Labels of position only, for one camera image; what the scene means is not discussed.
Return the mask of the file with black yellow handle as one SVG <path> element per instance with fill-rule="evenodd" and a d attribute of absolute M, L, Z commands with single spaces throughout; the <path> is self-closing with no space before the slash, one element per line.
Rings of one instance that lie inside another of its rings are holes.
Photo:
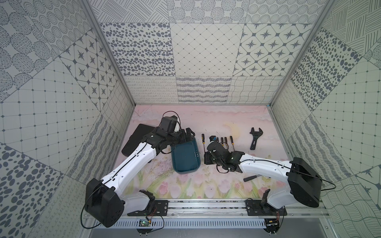
<path fill-rule="evenodd" d="M 233 139 L 232 136 L 230 136 L 230 141 L 231 141 L 231 144 L 232 144 L 233 151 L 235 151 L 234 139 Z"/>

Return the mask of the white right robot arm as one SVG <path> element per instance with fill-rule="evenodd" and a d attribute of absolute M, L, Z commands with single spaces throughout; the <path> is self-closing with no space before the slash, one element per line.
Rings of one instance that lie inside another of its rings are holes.
<path fill-rule="evenodd" d="M 264 193 L 266 205 L 281 209 L 300 203 L 307 207 L 319 207 L 322 178 L 303 159 L 275 161 L 255 157 L 244 152 L 230 152 L 214 141 L 207 147 L 208 164 L 216 164 L 228 172 L 254 173 L 280 181 L 285 185 Z"/>

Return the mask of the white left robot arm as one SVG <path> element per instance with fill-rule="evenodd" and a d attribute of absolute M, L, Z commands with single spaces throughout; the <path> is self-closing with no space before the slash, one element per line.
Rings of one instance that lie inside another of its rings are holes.
<path fill-rule="evenodd" d="M 135 151 L 122 164 L 102 179 L 93 178 L 87 184 L 82 211 L 106 228 L 113 226 L 123 214 L 153 214 L 153 193 L 143 189 L 124 197 L 123 192 L 139 171 L 167 146 L 175 147 L 192 141 L 194 137 L 195 133 L 190 128 L 173 132 L 162 132 L 160 128 L 155 128 L 144 135 Z"/>

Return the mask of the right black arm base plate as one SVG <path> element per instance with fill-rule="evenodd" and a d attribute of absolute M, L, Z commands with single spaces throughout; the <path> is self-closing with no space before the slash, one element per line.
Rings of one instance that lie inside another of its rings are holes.
<path fill-rule="evenodd" d="M 245 208 L 248 216 L 286 216 L 285 208 L 276 209 L 270 205 L 262 204 L 260 200 L 247 199 L 245 200 Z"/>

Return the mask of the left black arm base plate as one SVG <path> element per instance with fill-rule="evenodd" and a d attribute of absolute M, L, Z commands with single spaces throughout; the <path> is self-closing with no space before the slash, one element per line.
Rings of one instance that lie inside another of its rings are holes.
<path fill-rule="evenodd" d="M 147 208 L 143 211 L 135 211 L 128 213 L 128 216 L 167 216 L 168 200 L 155 200 L 149 202 Z"/>

